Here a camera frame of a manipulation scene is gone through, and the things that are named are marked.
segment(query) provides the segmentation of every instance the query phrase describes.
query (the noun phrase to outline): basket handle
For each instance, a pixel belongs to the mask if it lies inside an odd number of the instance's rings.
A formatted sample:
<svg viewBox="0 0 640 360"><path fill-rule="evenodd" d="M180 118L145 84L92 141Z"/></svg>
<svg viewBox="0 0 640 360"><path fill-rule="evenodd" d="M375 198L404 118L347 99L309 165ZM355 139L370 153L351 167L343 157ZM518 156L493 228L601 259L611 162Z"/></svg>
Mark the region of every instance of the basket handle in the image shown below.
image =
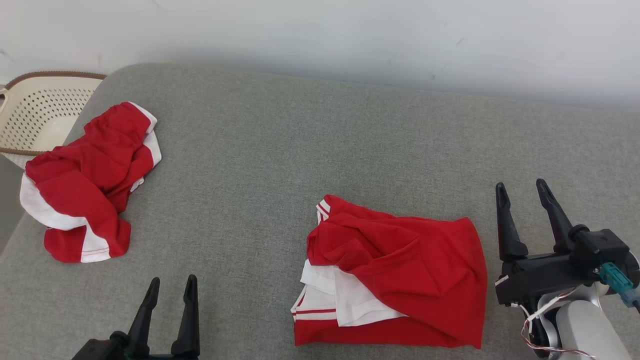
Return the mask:
<svg viewBox="0 0 640 360"><path fill-rule="evenodd" d="M4 95L4 101L2 102L2 105L0 105L0 116L1 116L2 115L2 111L4 110L4 107L7 105L8 101L9 101L9 97L8 97L9 90L7 90L5 88L0 89L0 95ZM17 150L17 149L9 149L9 148L0 146L0 152L3 152L5 154L38 156L38 155L42 154L44 151Z"/></svg>

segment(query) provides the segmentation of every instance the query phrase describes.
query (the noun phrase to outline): blue cable connector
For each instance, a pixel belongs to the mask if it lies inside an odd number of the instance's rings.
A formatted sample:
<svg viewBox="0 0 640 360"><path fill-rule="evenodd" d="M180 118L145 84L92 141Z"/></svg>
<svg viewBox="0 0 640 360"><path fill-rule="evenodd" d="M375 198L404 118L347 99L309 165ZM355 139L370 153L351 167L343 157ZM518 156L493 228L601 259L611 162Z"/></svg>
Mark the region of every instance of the blue cable connector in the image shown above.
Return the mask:
<svg viewBox="0 0 640 360"><path fill-rule="evenodd" d="M616 290L627 307L640 307L640 294L635 291L631 280L614 263L604 263L599 274L605 284Z"/></svg>

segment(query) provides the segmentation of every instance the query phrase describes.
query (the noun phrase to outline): red cloth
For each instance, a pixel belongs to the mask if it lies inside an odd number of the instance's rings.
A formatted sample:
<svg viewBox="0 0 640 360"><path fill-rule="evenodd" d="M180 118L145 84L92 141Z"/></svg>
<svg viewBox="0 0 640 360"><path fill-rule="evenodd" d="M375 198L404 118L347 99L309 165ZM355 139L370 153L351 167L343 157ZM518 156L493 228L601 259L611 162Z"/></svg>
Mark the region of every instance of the red cloth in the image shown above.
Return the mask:
<svg viewBox="0 0 640 360"><path fill-rule="evenodd" d="M468 218L394 217L326 195L330 216L307 238L311 265L337 265L382 303L408 317L356 327L298 320L296 345L397 343L481 347L487 274Z"/></svg>
<svg viewBox="0 0 640 360"><path fill-rule="evenodd" d="M127 251L131 225L118 213L160 160L156 121L123 102L91 120L76 141L27 162L20 201L51 227L44 245L54 258L91 262Z"/></svg>

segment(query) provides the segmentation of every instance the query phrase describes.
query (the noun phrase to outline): laundry basket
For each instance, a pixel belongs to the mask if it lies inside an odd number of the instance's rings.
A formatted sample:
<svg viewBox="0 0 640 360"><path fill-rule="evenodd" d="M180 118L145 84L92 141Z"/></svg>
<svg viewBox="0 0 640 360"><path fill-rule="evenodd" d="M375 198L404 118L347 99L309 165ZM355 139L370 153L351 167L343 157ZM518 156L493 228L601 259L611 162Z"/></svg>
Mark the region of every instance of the laundry basket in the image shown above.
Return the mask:
<svg viewBox="0 0 640 360"><path fill-rule="evenodd" d="M34 156L62 145L105 75L74 71L32 72L0 95L0 154L21 168Z"/></svg>

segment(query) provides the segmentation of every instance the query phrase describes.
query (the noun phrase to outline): gray fabric tablecloth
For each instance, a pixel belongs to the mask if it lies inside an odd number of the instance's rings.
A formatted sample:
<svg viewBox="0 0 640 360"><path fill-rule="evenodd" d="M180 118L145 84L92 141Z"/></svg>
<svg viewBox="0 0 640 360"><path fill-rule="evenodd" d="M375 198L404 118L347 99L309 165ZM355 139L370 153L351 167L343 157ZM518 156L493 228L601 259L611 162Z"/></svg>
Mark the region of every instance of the gray fabric tablecloth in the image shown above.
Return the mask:
<svg viewBox="0 0 640 360"><path fill-rule="evenodd" d="M149 345L168 352L196 274L201 359L535 359L522 314L499 306L494 186L504 181L531 254L553 237L535 180L574 223L609 227L640 252L638 115L401 90L211 67L146 64L109 76L68 141L110 106L158 118L160 164L122 215L131 247L100 263L58 263L25 215L0 257L0 358L70 359L128 330L151 278L161 291ZM326 193L395 215L469 217L490 279L483 349L293 345L305 239ZM633 358L640 318L605 312Z"/></svg>

